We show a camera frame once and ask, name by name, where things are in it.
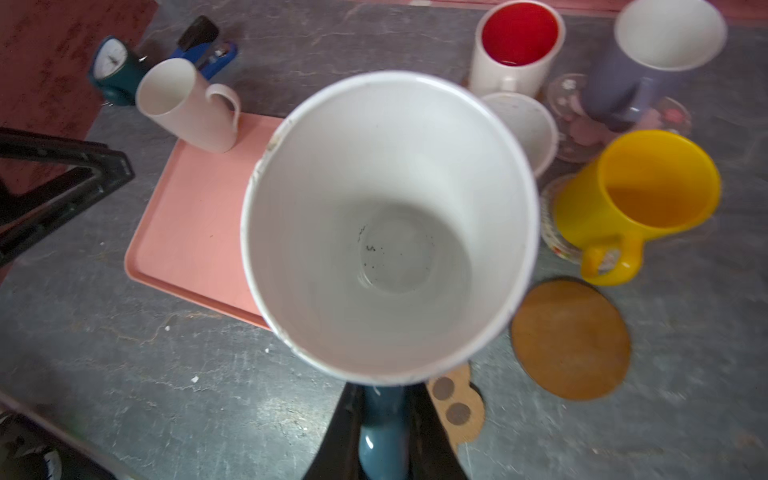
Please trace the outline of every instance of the yellow mug handle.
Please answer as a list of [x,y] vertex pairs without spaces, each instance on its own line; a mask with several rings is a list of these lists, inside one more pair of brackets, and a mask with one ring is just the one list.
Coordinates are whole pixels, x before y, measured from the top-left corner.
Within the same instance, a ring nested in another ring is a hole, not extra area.
[[615,247],[615,243],[585,248],[581,255],[581,276],[589,283],[599,286],[621,285],[632,280],[643,265],[643,244],[644,241],[639,236],[622,235],[618,241],[621,251],[619,260],[610,272],[602,275],[599,272],[600,264],[608,249]]

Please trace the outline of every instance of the yellow mug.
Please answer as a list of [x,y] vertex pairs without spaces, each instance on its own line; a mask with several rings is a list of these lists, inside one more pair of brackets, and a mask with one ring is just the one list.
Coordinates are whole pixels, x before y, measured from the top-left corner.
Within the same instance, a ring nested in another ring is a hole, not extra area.
[[[703,223],[720,201],[720,175],[698,145],[660,130],[622,135],[554,199],[554,224],[582,249],[581,276],[619,285],[637,275],[648,240]],[[610,249],[616,267],[600,273]]]

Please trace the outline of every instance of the mug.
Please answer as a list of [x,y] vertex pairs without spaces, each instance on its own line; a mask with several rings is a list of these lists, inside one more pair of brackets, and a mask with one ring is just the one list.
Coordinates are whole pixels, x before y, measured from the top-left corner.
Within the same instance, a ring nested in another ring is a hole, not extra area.
[[520,142],[533,176],[539,178],[551,165],[560,143],[552,114],[544,105],[523,94],[499,92],[486,95],[482,100]]
[[626,131],[715,58],[726,39],[723,16],[706,0],[634,0],[592,65],[581,106],[610,130]]
[[411,385],[508,325],[539,218],[525,153],[480,99],[427,74],[361,74],[275,131],[243,201],[243,269],[298,357],[360,385]]
[[[234,106],[227,108],[224,97]],[[214,153],[237,141],[240,97],[235,90],[208,81],[185,58],[168,58],[144,76],[136,90],[136,106],[181,140]]]
[[[581,275],[619,285],[640,269],[649,240],[703,223],[720,200],[720,175],[694,142],[661,130],[622,135],[554,199],[560,234],[583,250]],[[621,251],[607,273],[606,252]]]
[[513,91],[534,97],[565,42],[565,23],[552,7],[523,0],[488,11],[475,30],[469,90],[479,96]]

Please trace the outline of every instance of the pink tray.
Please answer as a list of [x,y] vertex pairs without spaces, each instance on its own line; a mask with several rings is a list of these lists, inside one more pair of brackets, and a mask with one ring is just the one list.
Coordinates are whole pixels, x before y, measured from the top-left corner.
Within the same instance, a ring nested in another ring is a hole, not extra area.
[[225,154],[176,143],[125,254],[131,279],[269,329],[245,280],[240,211],[281,121],[243,114],[240,139]]

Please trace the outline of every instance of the white mug handle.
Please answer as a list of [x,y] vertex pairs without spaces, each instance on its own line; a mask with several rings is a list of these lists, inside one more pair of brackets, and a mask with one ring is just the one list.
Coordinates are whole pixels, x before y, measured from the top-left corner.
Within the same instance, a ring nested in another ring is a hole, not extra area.
[[240,96],[235,90],[222,84],[209,85],[208,88],[205,89],[206,100],[210,101],[210,98],[214,95],[221,95],[229,100],[232,106],[235,107],[235,115],[232,118],[232,130],[237,131],[237,121],[240,119]]
[[518,90],[518,79],[514,77],[503,77],[499,85],[499,90],[515,93]]

